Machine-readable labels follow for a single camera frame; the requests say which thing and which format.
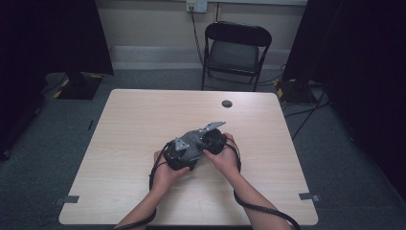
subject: hand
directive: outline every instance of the hand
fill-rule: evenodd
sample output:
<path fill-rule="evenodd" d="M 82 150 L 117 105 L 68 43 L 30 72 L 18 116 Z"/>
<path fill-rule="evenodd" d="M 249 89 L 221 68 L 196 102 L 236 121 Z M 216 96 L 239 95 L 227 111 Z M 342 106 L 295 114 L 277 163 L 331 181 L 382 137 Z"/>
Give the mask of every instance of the hand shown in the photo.
<path fill-rule="evenodd" d="M 227 144 L 235 148 L 236 144 L 234 143 L 233 135 L 227 132 L 223 134 L 227 137 Z M 205 149 L 203 152 L 224 176 L 228 177 L 230 174 L 239 173 L 236 154 L 230 147 L 225 146 L 223 151 L 218 155 L 214 155 Z"/>
<path fill-rule="evenodd" d="M 160 153 L 161 151 L 155 151 L 154 162 L 156 161 Z M 162 165 L 158 167 L 153 178 L 152 190 L 161 193 L 167 193 L 177 179 L 190 171 L 189 167 L 174 171 L 166 162 L 167 160 L 165 159 L 165 157 L 161 156 L 158 165 Z"/>

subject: device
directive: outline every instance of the device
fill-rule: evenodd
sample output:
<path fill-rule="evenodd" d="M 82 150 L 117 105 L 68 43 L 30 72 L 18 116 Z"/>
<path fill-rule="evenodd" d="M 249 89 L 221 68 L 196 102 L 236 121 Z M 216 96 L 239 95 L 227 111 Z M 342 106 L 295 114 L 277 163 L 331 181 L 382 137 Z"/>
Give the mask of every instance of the device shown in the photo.
<path fill-rule="evenodd" d="M 221 153 L 227 138 L 221 134 L 218 127 L 224 124 L 226 123 L 210 123 L 169 142 L 168 148 L 163 153 L 168 165 L 175 171 L 185 167 L 189 167 L 192 171 L 197 160 L 203 156 L 203 150 L 208 150 L 212 154 Z"/>

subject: black chair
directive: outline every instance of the black chair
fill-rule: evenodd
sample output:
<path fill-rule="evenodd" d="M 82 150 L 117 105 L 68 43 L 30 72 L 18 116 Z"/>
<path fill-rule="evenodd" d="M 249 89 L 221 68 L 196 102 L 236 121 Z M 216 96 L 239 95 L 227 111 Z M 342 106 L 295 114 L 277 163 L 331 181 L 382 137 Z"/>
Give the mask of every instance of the black chair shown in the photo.
<path fill-rule="evenodd" d="M 205 31 L 205 50 L 201 90 L 205 87 L 206 72 L 223 72 L 255 78 L 257 90 L 262 64 L 272 42 L 272 36 L 259 26 L 219 21 Z M 263 48 L 259 57 L 259 48 Z"/>

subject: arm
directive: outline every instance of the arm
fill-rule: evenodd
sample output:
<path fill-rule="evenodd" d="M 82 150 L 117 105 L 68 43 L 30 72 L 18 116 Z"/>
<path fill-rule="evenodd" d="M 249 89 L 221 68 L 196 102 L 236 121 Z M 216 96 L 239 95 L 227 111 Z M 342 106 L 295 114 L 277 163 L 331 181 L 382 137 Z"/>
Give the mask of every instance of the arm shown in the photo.
<path fill-rule="evenodd" d="M 154 162 L 156 161 L 160 151 L 155 152 Z M 164 157 L 161 157 L 158 164 L 166 162 Z M 148 218 L 152 215 L 155 208 L 158 206 L 160 201 L 164 198 L 170 187 L 175 183 L 175 181 L 185 175 L 189 171 L 189 168 L 184 168 L 179 171 L 172 170 L 168 164 L 163 164 L 158 167 L 154 176 L 154 182 L 152 189 L 146 195 L 146 197 L 129 213 L 125 218 L 123 218 L 115 228 L 128 225 L 130 223 L 138 222 L 143 219 Z M 137 230 L 146 229 L 147 225 L 134 228 Z"/>
<path fill-rule="evenodd" d="M 227 144 L 234 146 L 233 136 L 230 133 L 224 133 L 227 137 Z M 226 177 L 226 179 L 233 186 L 236 194 L 245 202 L 275 209 L 277 208 L 266 199 L 260 192 L 258 192 L 238 171 L 237 158 L 235 153 L 229 148 L 224 147 L 224 150 L 218 154 L 213 155 L 204 150 L 206 156 L 214 163 L 215 167 Z M 256 210 L 244 208 L 248 219 L 251 222 L 253 229 L 290 229 L 289 224 L 283 218 L 274 215 L 266 214 Z"/>

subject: gray carpet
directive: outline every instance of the gray carpet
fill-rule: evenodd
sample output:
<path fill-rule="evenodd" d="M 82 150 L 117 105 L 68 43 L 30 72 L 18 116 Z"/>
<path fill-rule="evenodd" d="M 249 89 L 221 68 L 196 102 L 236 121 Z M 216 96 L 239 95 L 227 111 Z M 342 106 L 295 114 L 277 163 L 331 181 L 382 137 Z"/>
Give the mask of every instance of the gray carpet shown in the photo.
<path fill-rule="evenodd" d="M 275 92 L 267 80 L 280 73 L 264 70 L 260 80 L 263 86 L 258 91 Z M 61 206 L 54 204 L 69 193 L 110 91 L 199 90 L 201 71 L 117 70 L 115 75 L 103 80 L 93 101 L 53 99 L 57 88 L 44 94 L 42 110 L 12 146 L 11 159 L 0 163 L 0 229 L 112 228 L 63 226 L 57 220 Z M 47 87 L 56 85 L 62 77 L 49 75 Z M 225 90 L 252 89 L 252 85 L 219 80 L 209 80 L 207 84 Z M 314 92 L 320 96 L 322 89 L 315 88 Z M 282 105 L 285 115 L 311 107 Z M 286 118 L 292 134 L 306 115 Z M 321 199 L 315 202 L 319 223 L 303 229 L 406 229 L 404 202 L 373 161 L 351 142 L 345 122 L 331 106 L 319 108 L 311 115 L 294 144 L 309 190 Z"/>

